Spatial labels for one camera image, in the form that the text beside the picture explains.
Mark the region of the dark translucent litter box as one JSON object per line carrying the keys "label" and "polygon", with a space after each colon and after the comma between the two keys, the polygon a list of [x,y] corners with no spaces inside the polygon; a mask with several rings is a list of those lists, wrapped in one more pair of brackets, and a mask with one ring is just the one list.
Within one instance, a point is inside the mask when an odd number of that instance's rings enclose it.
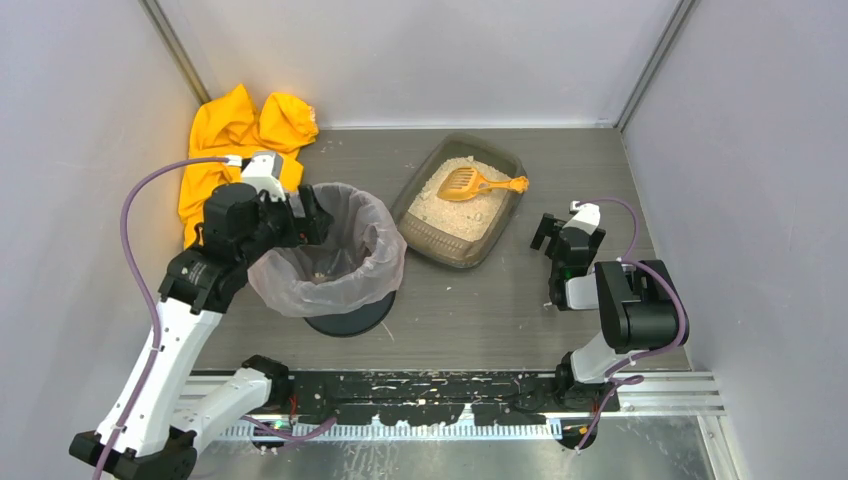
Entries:
{"label": "dark translucent litter box", "polygon": [[495,190],[461,202],[439,198],[439,187],[461,167],[474,167],[495,182],[526,174],[513,153],[472,135],[452,133],[419,166],[390,212],[411,250],[451,268],[470,269],[491,252],[521,195]]}

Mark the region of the translucent trash bag liner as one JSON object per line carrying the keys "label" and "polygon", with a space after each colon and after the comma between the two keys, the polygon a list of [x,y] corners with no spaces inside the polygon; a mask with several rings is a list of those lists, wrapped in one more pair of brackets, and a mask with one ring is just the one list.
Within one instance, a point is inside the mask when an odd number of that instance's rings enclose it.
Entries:
{"label": "translucent trash bag liner", "polygon": [[407,243],[389,209],[373,194],[344,183],[314,186],[333,217],[317,246],[275,248],[248,270],[251,287],[286,317],[347,314],[398,290]]}

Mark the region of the orange plastic litter scoop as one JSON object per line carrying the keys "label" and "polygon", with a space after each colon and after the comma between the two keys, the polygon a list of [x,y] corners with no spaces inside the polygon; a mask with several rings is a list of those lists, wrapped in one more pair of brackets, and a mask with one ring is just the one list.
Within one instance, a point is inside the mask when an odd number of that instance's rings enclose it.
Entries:
{"label": "orange plastic litter scoop", "polygon": [[524,193],[529,187],[525,176],[505,181],[492,181],[472,167],[462,167],[450,172],[437,191],[437,197],[451,202],[463,202],[494,190]]}

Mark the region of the black trash bin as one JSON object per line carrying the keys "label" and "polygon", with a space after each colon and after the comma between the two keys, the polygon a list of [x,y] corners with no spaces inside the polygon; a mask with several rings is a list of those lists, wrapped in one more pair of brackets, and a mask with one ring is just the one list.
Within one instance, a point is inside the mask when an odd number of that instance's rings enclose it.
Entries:
{"label": "black trash bin", "polygon": [[312,329],[323,335],[334,338],[355,337],[369,332],[383,322],[393,307],[396,294],[396,291],[391,291],[383,299],[348,313],[305,317],[304,320]]}

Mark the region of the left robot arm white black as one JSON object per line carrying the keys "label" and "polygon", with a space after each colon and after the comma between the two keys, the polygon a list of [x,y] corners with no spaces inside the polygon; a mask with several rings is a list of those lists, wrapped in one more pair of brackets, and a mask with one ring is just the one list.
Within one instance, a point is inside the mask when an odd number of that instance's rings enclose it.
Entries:
{"label": "left robot arm white black", "polygon": [[188,411],[176,410],[199,353],[247,285],[249,268],[274,249],[327,239],[333,218],[313,187],[299,187],[296,199],[301,213],[286,197],[249,184],[213,191],[195,243],[167,266],[146,352],[109,415],[74,436],[72,457],[115,479],[186,479],[215,436],[256,409],[289,405],[288,367],[254,355]]}

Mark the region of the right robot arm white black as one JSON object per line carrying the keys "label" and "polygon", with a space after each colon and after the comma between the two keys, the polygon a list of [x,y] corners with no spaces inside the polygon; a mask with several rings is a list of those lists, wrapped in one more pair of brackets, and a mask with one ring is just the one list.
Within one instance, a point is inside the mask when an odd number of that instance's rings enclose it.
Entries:
{"label": "right robot arm white black", "polygon": [[615,374],[637,355],[682,345],[688,336],[665,264],[599,261],[605,235],[599,213],[585,208],[567,220],[544,214],[530,244],[551,261],[551,304],[560,311],[594,310],[600,319],[599,332],[556,366],[550,397],[568,410],[596,408]]}

